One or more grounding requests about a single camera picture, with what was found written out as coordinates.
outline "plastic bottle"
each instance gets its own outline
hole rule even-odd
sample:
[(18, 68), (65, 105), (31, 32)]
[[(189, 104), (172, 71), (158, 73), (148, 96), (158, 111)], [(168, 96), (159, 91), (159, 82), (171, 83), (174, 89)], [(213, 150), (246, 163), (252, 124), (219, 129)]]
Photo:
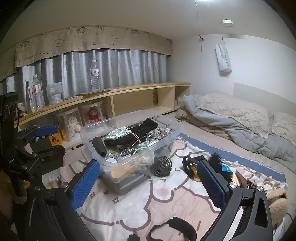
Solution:
[(27, 79), (26, 79), (26, 104), (27, 104), (28, 114), (35, 111), (35, 105), (31, 97), (31, 90), (29, 86), (29, 81)]
[(91, 73), (91, 88), (92, 91), (99, 91), (100, 90), (100, 76), (99, 76), (99, 69), (96, 65), (96, 59), (94, 59), (92, 61), (91, 64), (91, 69), (90, 69), (90, 73)]
[(38, 79), (38, 75), (33, 75), (33, 82), (32, 82), (32, 94), (35, 103), (35, 110), (41, 110), (44, 104), (44, 97), (41, 89), (41, 82)]

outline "small box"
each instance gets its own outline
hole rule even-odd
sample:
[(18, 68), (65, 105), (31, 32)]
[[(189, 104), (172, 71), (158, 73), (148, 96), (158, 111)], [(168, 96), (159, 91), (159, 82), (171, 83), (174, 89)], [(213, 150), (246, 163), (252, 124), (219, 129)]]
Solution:
[(52, 146), (57, 146), (57, 145), (63, 144), (63, 135), (62, 135), (62, 131), (60, 128), (59, 128), (58, 133), (51, 134), (48, 136), (48, 138), (49, 138), (49, 141)]
[(56, 104), (62, 102), (62, 82), (46, 86), (46, 92), (49, 104)]
[(72, 142), (80, 138), (79, 132), (82, 128), (82, 121), (78, 107), (58, 113), (57, 118), (65, 141)]
[(101, 108), (102, 105), (103, 101), (81, 106), (85, 125), (90, 125), (105, 119)]

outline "plush toy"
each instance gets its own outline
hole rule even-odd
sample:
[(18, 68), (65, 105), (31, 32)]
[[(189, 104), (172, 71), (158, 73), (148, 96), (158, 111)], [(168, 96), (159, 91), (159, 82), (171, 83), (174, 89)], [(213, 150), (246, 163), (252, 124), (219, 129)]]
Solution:
[(79, 125), (79, 122), (75, 116), (71, 116), (68, 120), (68, 123), (69, 138), (72, 138), (75, 133), (79, 133), (82, 127)]
[(98, 114), (97, 110), (93, 109), (89, 112), (89, 118), (86, 121), (88, 124), (96, 123), (101, 120), (100, 115)]
[(266, 194), (269, 209), (271, 213), (272, 226), (280, 223), (286, 216), (289, 208), (287, 191), (284, 188), (278, 188)]

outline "beige pillow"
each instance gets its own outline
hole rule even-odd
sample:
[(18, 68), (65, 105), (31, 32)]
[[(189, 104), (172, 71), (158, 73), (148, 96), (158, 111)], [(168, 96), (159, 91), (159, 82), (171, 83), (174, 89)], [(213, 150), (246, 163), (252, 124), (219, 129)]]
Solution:
[(274, 115), (272, 133), (285, 138), (296, 146), (296, 117), (283, 112)]
[(268, 112), (261, 105), (214, 91), (197, 100), (197, 108), (230, 117), (259, 136), (268, 137)]

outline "clear plastic storage box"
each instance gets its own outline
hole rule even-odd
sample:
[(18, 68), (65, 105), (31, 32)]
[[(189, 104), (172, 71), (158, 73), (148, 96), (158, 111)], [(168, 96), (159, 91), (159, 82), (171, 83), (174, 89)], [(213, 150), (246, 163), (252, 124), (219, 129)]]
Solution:
[[(158, 123), (160, 128), (168, 126), (173, 132), (130, 157), (125, 159), (119, 157), (116, 163), (107, 162), (95, 151), (91, 142), (94, 137), (101, 137), (104, 140), (105, 135), (111, 131), (123, 126), (140, 125), (147, 118)], [(160, 156), (169, 157), (171, 147), (181, 132), (181, 125), (177, 121), (147, 110), (139, 110), (84, 126), (80, 131), (85, 146), (82, 154), (88, 162), (91, 159), (98, 160), (101, 165), (102, 180), (113, 192), (124, 195), (152, 175), (149, 168), (153, 163), (152, 160)]]

